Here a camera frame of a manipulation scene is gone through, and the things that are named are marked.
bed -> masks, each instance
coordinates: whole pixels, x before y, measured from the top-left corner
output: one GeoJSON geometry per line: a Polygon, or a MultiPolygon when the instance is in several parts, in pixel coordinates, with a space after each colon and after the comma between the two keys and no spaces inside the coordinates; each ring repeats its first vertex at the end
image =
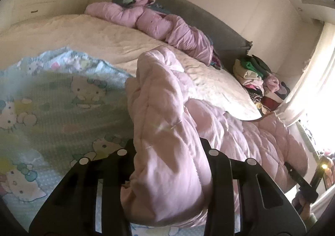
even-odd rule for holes
{"type": "MultiPolygon", "coordinates": [[[[186,0],[159,1],[172,13],[182,16],[189,24],[197,26],[210,36],[220,60],[228,69],[232,67],[235,58],[245,55],[250,49],[250,42],[190,2],[186,0]]],[[[82,56],[88,54],[100,61],[110,63],[119,69],[122,77],[125,78],[127,74],[136,75],[137,59],[141,53],[160,45],[168,46],[138,30],[114,25],[88,15],[33,19],[0,33],[0,70],[7,69],[22,58],[36,57],[48,50],[57,50],[67,46],[76,52],[83,52],[82,56]]],[[[248,93],[228,71],[207,67],[182,51],[171,46],[168,48],[176,54],[185,72],[195,84],[195,89],[191,92],[192,98],[207,100],[241,120],[253,120],[260,117],[248,93]]],[[[133,233],[137,235],[154,233],[153,230],[149,232],[148,229],[146,226],[136,226],[133,227],[133,233]]],[[[201,235],[203,227],[189,230],[169,228],[155,233],[164,236],[201,235]]]]}
{"type": "MultiPolygon", "coordinates": [[[[24,22],[2,32],[0,69],[23,57],[34,57],[47,50],[69,46],[136,75],[138,56],[159,45],[166,44],[138,30],[87,15],[58,16],[24,22]]],[[[183,52],[170,48],[196,84],[194,98],[208,100],[242,120],[260,117],[248,93],[230,73],[207,67],[183,52]]]]}

headboard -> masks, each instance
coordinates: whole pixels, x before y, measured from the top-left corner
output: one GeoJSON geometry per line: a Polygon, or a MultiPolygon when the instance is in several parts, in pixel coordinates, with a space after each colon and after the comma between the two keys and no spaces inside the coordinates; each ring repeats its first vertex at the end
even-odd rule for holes
{"type": "Polygon", "coordinates": [[[232,72],[235,58],[246,55],[252,42],[245,40],[223,21],[187,0],[157,0],[164,9],[181,16],[187,24],[202,30],[213,41],[216,54],[232,72]]]}

pink duvet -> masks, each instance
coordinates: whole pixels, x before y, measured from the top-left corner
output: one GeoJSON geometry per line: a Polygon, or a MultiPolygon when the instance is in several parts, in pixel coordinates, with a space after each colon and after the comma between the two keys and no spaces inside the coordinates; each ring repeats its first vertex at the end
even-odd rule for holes
{"type": "MultiPolygon", "coordinates": [[[[204,224],[212,182],[199,137],[230,158],[255,158],[284,192],[295,185],[285,161],[306,174],[303,146],[274,114],[257,123],[240,121],[209,102],[189,99],[192,85],[174,53],[163,46],[140,55],[136,78],[127,79],[137,154],[121,201],[132,222],[204,224]]],[[[235,205],[238,211],[237,192],[235,205]]]]}
{"type": "Polygon", "coordinates": [[[86,7],[85,14],[116,23],[118,25],[135,28],[137,19],[142,15],[143,7],[125,9],[116,3],[93,3],[86,7]]]}
{"type": "Polygon", "coordinates": [[[207,36],[199,29],[189,26],[180,16],[165,16],[143,7],[147,3],[148,0],[136,0],[134,7],[129,9],[115,3],[93,3],[87,6],[85,14],[118,25],[136,27],[209,66],[213,57],[213,46],[207,36]]]}

white curtain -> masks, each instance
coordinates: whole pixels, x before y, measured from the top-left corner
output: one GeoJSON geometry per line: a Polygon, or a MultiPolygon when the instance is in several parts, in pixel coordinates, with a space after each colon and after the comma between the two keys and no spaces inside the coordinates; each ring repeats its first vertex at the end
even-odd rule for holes
{"type": "Polygon", "coordinates": [[[317,219],[319,219],[322,213],[325,211],[330,201],[333,199],[334,195],[335,195],[335,186],[331,187],[312,205],[311,211],[312,213],[315,214],[315,217],[317,219]]]}
{"type": "Polygon", "coordinates": [[[335,25],[325,23],[315,52],[289,96],[275,111],[286,126],[294,124],[306,112],[329,76],[335,72],[335,25]]]}

